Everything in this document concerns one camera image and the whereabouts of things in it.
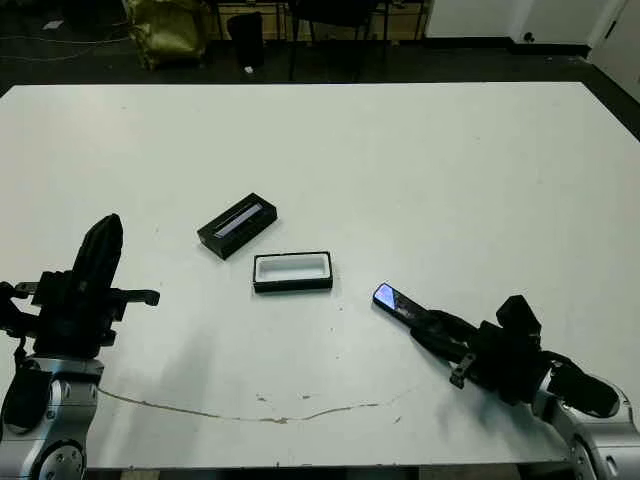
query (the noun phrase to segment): wall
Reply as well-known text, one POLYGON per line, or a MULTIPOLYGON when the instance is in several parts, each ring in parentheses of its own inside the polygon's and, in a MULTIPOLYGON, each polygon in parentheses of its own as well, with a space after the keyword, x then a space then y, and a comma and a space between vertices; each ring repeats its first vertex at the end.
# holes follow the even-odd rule
POLYGON ((624 0, 434 0, 428 37, 511 37, 595 46, 624 0))
POLYGON ((434 0, 428 37, 506 37, 519 0, 434 0))
MULTIPOLYGON (((536 43, 584 45, 610 0, 536 0, 521 35, 533 33, 536 43)), ((520 41, 521 36, 514 36, 520 41)))

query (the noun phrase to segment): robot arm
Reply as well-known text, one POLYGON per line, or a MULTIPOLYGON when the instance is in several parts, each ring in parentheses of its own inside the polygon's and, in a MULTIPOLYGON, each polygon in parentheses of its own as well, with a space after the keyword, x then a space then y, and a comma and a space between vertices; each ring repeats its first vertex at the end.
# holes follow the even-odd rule
POLYGON ((549 392, 552 372, 545 376, 531 405, 533 414, 549 423, 569 447, 569 461, 581 480, 640 478, 640 434, 633 424, 631 403, 615 385, 613 411, 597 417, 570 407, 549 392))
POLYGON ((456 364, 450 378, 456 387, 468 378, 508 404, 530 404, 567 443, 578 480, 640 479, 640 434, 629 400, 567 357, 543 351, 541 325, 524 297, 510 297, 498 310, 499 326, 479 328, 425 310, 385 284, 374 302, 409 326, 420 345, 456 364))
POLYGON ((80 479, 85 442, 97 407, 103 365, 95 357, 113 345, 113 321, 129 302, 157 305, 150 290, 111 288, 122 248, 122 225, 110 215, 87 232, 73 269, 44 272, 38 283, 0 283, 0 328, 20 339, 16 373, 1 413, 0 478, 80 479), (39 315, 12 298, 33 295, 39 315), (33 355, 26 356, 25 337, 33 355))

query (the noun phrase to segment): floor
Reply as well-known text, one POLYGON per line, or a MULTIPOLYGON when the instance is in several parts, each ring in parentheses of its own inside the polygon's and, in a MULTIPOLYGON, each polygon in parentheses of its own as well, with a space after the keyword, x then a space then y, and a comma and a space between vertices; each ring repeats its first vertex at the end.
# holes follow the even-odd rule
MULTIPOLYGON (((149 72, 141 68, 133 43, 122 24, 119 0, 95 0, 90 13, 76 18, 63 17, 65 9, 77 6, 75 0, 63 0, 62 7, 31 6, 28 9, 0 6, 0 96, 13 85, 25 84, 118 84, 118 83, 286 83, 289 46, 269 43, 265 65, 253 75, 243 72, 232 45, 214 42, 203 64, 182 64, 149 72), (49 20, 65 18, 56 30, 42 30, 49 20), (54 43, 109 40, 110 43, 54 43)), ((380 43, 364 46, 329 43, 299 48, 295 81, 298 83, 351 82, 354 58, 363 55, 360 82, 490 82, 490 81, 579 81, 583 82, 629 131, 640 139, 640 104, 618 88, 598 69, 578 56, 514 55, 507 48, 435 48, 429 41, 388 46, 383 57, 380 43)), ((447 467, 395 469, 280 470, 278 478, 322 476, 358 480, 384 479, 479 479, 518 478, 501 467, 447 467)), ((199 478, 273 476, 274 472, 192 472, 199 478)), ((571 478, 520 468, 523 479, 571 478)), ((119 472, 93 472, 89 478, 119 478, 119 472)), ((184 472, 163 472, 153 478, 184 478, 184 472)))

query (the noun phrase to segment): white foam insert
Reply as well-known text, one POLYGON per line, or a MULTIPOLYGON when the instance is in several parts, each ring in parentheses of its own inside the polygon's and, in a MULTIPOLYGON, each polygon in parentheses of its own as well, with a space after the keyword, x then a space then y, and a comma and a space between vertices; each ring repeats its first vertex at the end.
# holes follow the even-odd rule
POLYGON ((304 255, 277 255, 256 259, 256 282, 280 282, 329 278, 329 255, 310 253, 304 255))

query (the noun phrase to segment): door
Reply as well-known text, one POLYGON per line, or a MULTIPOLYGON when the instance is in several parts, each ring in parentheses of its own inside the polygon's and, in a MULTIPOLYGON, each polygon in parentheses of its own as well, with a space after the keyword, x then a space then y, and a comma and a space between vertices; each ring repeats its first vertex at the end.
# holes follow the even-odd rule
POLYGON ((640 0, 627 0, 589 60, 640 102, 640 0))

